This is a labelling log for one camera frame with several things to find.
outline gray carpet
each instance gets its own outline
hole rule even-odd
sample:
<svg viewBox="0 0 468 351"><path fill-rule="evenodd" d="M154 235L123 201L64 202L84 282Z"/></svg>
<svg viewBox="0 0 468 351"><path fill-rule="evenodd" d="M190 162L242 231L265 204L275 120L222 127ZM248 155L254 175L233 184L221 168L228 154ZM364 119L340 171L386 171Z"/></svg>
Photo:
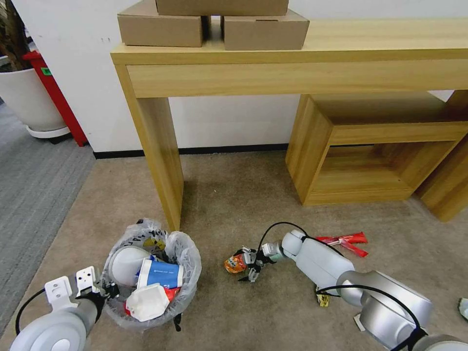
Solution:
<svg viewBox="0 0 468 351"><path fill-rule="evenodd" d="M73 139L33 138L0 106L0 335L94 161Z"/></svg>

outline plastic bag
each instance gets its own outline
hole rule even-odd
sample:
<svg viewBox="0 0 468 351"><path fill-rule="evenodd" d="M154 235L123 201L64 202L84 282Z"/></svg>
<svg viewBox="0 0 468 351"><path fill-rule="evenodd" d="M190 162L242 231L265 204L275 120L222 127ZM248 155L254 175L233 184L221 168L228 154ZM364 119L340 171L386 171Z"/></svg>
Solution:
<svg viewBox="0 0 468 351"><path fill-rule="evenodd" d="M132 293L131 288L119 286L120 296L109 300L104 307L106 313L121 327L135 331L145 331L171 321L178 314L185 311L193 300L196 283L201 273L201 258L195 243L183 232L167 232L161 230L161 224L144 218L137 224L128 226L125 234L111 249L101 275L101 284L106 286L110 282L109 262L112 255L121 247L137 246L168 263L179 264L184 267L182 287L170 302L164 314L158 318L139 322L125 313L124 303Z"/></svg>

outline sticker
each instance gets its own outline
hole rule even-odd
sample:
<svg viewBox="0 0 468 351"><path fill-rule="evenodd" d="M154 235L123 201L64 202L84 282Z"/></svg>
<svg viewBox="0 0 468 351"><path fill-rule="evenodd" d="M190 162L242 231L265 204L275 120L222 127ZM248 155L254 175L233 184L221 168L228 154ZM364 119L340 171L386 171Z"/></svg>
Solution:
<svg viewBox="0 0 468 351"><path fill-rule="evenodd" d="M49 67L41 67L40 70L42 71L42 74L45 76L51 76L52 73L50 73Z"/></svg>

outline red fire extinguisher box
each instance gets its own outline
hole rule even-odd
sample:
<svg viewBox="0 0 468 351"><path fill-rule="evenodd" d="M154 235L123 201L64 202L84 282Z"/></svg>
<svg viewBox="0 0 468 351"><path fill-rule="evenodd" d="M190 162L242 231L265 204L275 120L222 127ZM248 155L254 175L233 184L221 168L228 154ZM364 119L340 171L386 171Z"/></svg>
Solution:
<svg viewBox="0 0 468 351"><path fill-rule="evenodd" d="M75 115L72 112L72 109L68 105L67 100L60 91L57 82L55 82L52 73L50 73L49 68L45 64L42 55L37 51L31 51L23 56L24 60L30 61L34 67L37 75L39 76L40 81L44 85L45 89L49 93L52 101L57 107L58 112L62 115L62 118L67 125L68 129L72 133L73 139L77 142L78 146L83 146L88 142L86 135L78 124Z"/></svg>

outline black cable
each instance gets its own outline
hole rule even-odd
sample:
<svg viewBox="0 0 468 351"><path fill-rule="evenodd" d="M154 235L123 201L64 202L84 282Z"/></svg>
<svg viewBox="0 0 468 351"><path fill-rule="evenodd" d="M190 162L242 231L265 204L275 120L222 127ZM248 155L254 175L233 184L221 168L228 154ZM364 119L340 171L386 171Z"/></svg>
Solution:
<svg viewBox="0 0 468 351"><path fill-rule="evenodd" d="M323 289L317 290L316 294L317 295L324 295L325 294L325 295L333 296L333 295L328 294L326 292L326 291L332 290L332 289L363 289L363 290L369 290L369 291L373 291L373 292L376 292L376 293L380 293L383 296L388 297L390 300L396 302L401 308L403 308L410 315L410 317L413 319L413 322L414 322L416 328L414 329L413 333L411 333L411 335L406 340L404 340L402 343L397 345L391 351L399 351L399 350L403 349L405 346L408 346L408 344L410 343L411 340L412 341L416 340L416 339L413 339L415 336L421 335L421 333L418 333L418 332L422 332L422 335L424 335L424 334L427 335L426 332L424 332L422 330L421 324L419 323L418 318L416 317L416 315L403 302L398 300L395 296L390 295L388 292L385 292L383 290L380 290L379 288L374 288L374 287L370 287L370 286L367 286L367 285L351 284L351 285L335 285L335 286L331 286L331 287L328 287L328 288L323 288Z"/></svg>
<svg viewBox="0 0 468 351"><path fill-rule="evenodd" d="M301 227L299 227L297 224L294 224L294 223L291 223L291 222L276 222L276 223L273 223L271 226L269 226L268 229L267 229L267 230L265 231L265 233L263 234L263 236L262 236L262 238L261 238L261 240L260 240L260 243L258 244L257 252L260 251L260 249L261 249L261 247L262 247L263 239L265 239L265 237L267 236L267 233L270 231L270 229L273 228L273 227L275 227L275 226L277 226L277 225L279 225L279 224L289 224L289 225L291 225L291 226L293 226L293 227L296 227L297 229L299 229L301 232L304 233L304 235L306 236L307 239L312 239L312 240L314 240L314 241L316 241L316 242L319 242L320 244L329 247L330 249L332 249L333 251L335 251L335 252L336 252L337 254L339 254L340 256L343 256L343 254L342 254L340 251L338 251L337 249L335 249L333 246L331 246L331 245L329 245L329 244L327 244L327 243L324 243L323 241L320 241L320 240L318 240L317 238L314 238L314 237L312 237L312 236L309 236L309 235L307 234L307 232L306 232L304 229L302 229Z"/></svg>
<svg viewBox="0 0 468 351"><path fill-rule="evenodd" d="M44 292L45 292L45 288L39 290L37 293L32 295L25 303L23 303L23 305L19 309L18 314L16 316L16 321L15 321L16 335L19 335L19 333L20 333L20 318L21 318L21 314L23 313L24 309L26 308L27 305L29 305L29 303L32 300L34 300L36 297L38 297L39 295L41 295Z"/></svg>

